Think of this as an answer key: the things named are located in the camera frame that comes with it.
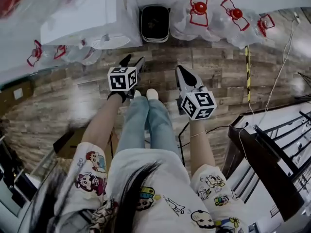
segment wooden floor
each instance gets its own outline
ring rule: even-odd
[[[277,27],[271,29],[269,39],[264,45],[250,46],[253,110],[266,105],[282,64],[283,48],[291,32],[290,12],[274,12],[271,15]],[[300,15],[302,23],[293,37],[292,54],[276,85],[270,107],[294,102],[291,81],[298,71],[311,75],[311,25],[303,14]],[[170,112],[176,137],[188,122],[187,116],[179,115],[175,102],[179,96],[174,75],[177,65],[195,69],[216,98],[218,108],[211,119],[205,121],[207,130],[227,126],[240,113],[249,110],[244,50],[224,40],[216,43],[203,40],[187,42],[171,37],[162,44],[109,50],[92,66],[71,64],[33,75],[33,98],[14,107],[2,118],[7,144],[16,150],[27,171],[31,171],[52,149],[53,143],[68,127],[83,126],[93,118],[109,94],[108,69],[129,53],[133,54],[132,63],[142,56],[146,58],[138,89],[145,93],[152,87],[159,92],[160,100]],[[115,122],[117,133],[121,132],[128,104],[127,101],[118,112]],[[221,167],[227,153],[227,128],[209,133],[208,138],[216,163]],[[183,144],[189,139],[187,129],[182,136]],[[184,148],[184,156],[189,166],[189,146]]]

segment black container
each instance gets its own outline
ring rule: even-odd
[[[170,11],[158,5],[143,8],[140,30],[147,42],[165,42],[169,37]]]

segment leg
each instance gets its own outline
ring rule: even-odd
[[[116,153],[125,149],[145,148],[145,123],[149,104],[145,97],[136,97],[128,107]]]
[[[104,151],[121,105],[122,97],[112,95],[86,128],[81,142],[92,143]]]
[[[180,149],[177,147],[167,109],[157,99],[151,99],[148,102],[149,113],[147,121],[151,138],[151,148],[173,151],[181,158]]]

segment plastic bag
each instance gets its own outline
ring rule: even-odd
[[[63,0],[0,0],[2,34],[39,27]]]
[[[92,47],[58,46],[54,55],[55,60],[63,60],[67,63],[80,62],[83,65],[94,64],[101,56],[102,51]]]

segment white box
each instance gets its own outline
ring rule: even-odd
[[[96,49],[142,45],[136,0],[72,0],[41,26],[41,44],[74,45],[82,40]]]
[[[207,119],[217,108],[213,93],[208,92],[188,92],[186,93],[181,107],[191,118],[191,120]]]

